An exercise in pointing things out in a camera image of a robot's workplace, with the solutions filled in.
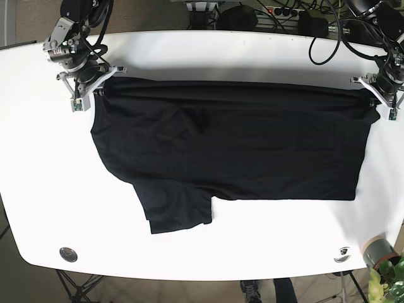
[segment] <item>green leaf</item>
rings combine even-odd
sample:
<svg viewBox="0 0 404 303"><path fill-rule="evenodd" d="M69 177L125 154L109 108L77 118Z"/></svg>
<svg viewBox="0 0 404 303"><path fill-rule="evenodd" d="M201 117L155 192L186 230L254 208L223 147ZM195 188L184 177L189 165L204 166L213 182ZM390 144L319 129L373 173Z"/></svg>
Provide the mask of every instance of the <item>green leaf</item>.
<svg viewBox="0 0 404 303"><path fill-rule="evenodd" d="M390 293L393 297L404 295L404 282L398 281L390 288Z"/></svg>
<svg viewBox="0 0 404 303"><path fill-rule="evenodd" d="M380 274L373 268L371 268L371 281L380 283Z"/></svg>
<svg viewBox="0 0 404 303"><path fill-rule="evenodd" d="M401 295L397 298L395 298L394 302L395 303L402 303L404 301L404 295Z"/></svg>
<svg viewBox="0 0 404 303"><path fill-rule="evenodd" d="M404 261L398 263L394 267L394 273L396 274L396 278L399 280L404 280Z"/></svg>
<svg viewBox="0 0 404 303"><path fill-rule="evenodd" d="M369 295L373 300L380 300L383 297L383 287L375 280L369 281Z"/></svg>
<svg viewBox="0 0 404 303"><path fill-rule="evenodd" d="M387 275L394 268L391 261L383 261L380 263L379 272L381 275Z"/></svg>

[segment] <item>screw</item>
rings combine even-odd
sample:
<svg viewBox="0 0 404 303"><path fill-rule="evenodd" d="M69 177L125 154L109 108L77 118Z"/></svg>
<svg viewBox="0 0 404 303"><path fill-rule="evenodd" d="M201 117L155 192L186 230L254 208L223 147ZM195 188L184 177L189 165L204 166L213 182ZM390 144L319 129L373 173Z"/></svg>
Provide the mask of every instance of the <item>screw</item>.
<svg viewBox="0 0 404 303"><path fill-rule="evenodd" d="M57 46L57 41L56 40L52 40L50 42L50 47L52 47L53 49Z"/></svg>

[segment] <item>jeans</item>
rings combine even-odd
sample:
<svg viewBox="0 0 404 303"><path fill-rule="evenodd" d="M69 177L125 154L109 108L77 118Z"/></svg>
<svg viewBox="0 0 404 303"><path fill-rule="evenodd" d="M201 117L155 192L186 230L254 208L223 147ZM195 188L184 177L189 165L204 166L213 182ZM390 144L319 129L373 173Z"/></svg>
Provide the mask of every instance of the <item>jeans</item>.
<svg viewBox="0 0 404 303"><path fill-rule="evenodd" d="M274 279L276 303L297 303L295 289L290 278Z"/></svg>

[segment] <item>metal frame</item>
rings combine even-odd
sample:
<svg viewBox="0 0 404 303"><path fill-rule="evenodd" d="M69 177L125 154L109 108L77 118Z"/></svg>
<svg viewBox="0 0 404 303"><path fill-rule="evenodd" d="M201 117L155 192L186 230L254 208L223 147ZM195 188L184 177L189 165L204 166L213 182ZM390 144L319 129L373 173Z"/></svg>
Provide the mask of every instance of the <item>metal frame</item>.
<svg viewBox="0 0 404 303"><path fill-rule="evenodd" d="M82 286L78 286L63 270L56 270L56 273L62 282L65 291L68 293L71 303L100 303L99 301L91 301L90 298L87 297L87 294L93 290L105 278L105 276L91 275L91 277ZM76 289L76 293L74 295L70 292L65 280Z"/></svg>
<svg viewBox="0 0 404 303"><path fill-rule="evenodd" d="M358 284L358 281L356 280L356 278L354 277L354 274L352 272L353 271L350 270L350 271L344 271L344 272L341 272L341 273L334 273L335 276L340 276L341 277L341 291L338 292L335 295L332 295L331 297L328 297L328 298L325 298L323 300L317 301L316 303L325 303L325 302L328 302L328 301L331 301L331 300L334 300L334 299L337 299L337 298L341 299L341 303L348 303L347 290L345 288L345 281L344 281L344 276L347 276L347 275L350 275L350 277L351 277L353 283L355 284L355 286L356 286L360 296L362 297L364 303L369 303L367 301L367 299L366 299L366 296L365 296L364 292L360 288L360 286Z"/></svg>

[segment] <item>flower pot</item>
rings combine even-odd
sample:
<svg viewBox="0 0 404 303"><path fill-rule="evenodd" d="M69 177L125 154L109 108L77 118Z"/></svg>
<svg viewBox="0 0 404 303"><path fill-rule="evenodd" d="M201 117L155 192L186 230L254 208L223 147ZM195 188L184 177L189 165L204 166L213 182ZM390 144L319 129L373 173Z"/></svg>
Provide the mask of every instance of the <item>flower pot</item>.
<svg viewBox="0 0 404 303"><path fill-rule="evenodd" d="M396 265L400 260L400 255L393 246L382 237L375 237L368 241L361 250L363 259L367 267L379 270L380 263L390 260Z"/></svg>

